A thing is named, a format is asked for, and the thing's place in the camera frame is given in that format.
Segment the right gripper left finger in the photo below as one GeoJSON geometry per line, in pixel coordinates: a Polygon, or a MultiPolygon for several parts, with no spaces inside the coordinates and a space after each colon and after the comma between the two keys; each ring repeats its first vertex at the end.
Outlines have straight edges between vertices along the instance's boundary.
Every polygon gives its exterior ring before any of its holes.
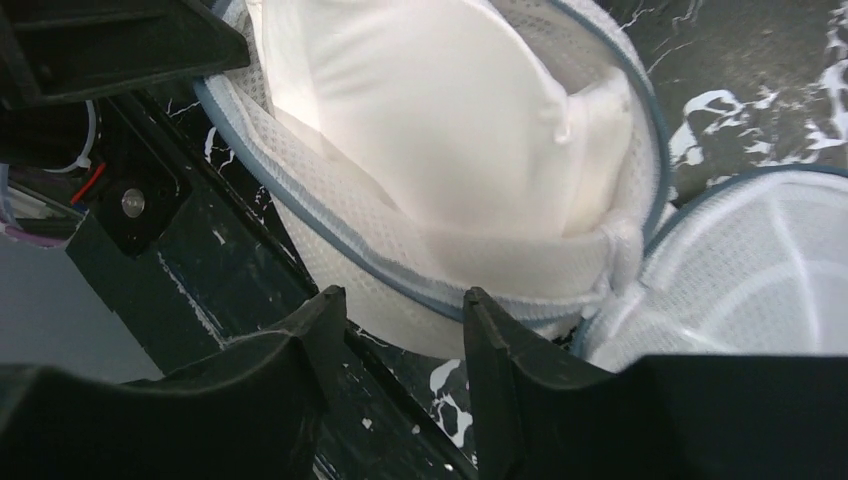
{"type": "Polygon", "coordinates": [[[309,479],[338,385],[346,293],[162,379],[1,369],[5,479],[309,479]]]}

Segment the plain white bra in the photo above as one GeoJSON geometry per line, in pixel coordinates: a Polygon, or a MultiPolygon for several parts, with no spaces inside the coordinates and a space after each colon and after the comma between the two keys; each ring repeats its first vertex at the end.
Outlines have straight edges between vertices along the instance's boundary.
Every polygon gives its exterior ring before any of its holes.
{"type": "Polygon", "coordinates": [[[486,1],[251,1],[277,121],[430,230],[556,238],[609,209],[623,71],[567,91],[486,1]]]}

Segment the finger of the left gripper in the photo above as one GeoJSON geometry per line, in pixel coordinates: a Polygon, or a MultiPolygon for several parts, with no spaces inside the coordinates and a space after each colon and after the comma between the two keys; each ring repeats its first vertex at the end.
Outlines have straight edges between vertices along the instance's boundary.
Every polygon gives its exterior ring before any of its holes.
{"type": "Polygon", "coordinates": [[[200,1],[4,1],[1,104],[92,100],[248,66],[245,37],[200,1]]]}

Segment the grey-trim mesh laundry bag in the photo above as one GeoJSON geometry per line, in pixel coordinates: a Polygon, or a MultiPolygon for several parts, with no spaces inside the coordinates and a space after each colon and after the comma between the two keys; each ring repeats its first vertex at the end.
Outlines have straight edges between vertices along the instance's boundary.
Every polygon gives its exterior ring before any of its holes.
{"type": "Polygon", "coordinates": [[[425,228],[300,140],[272,114],[249,2],[215,7],[246,38],[249,66],[204,79],[199,98],[314,282],[349,288],[350,318],[380,340],[461,358],[463,297],[480,287],[544,339],[574,331],[574,353],[614,372],[659,353],[846,353],[846,171],[758,169],[672,208],[654,88],[593,2],[486,1],[567,91],[615,67],[634,95],[609,209],[586,232],[546,239],[425,228]]]}

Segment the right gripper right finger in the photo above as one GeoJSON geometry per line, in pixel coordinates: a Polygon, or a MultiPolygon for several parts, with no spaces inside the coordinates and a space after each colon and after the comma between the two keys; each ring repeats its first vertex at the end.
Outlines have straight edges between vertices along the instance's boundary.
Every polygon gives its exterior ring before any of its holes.
{"type": "Polygon", "coordinates": [[[649,355],[619,373],[465,293],[482,479],[843,479],[843,357],[649,355]]]}

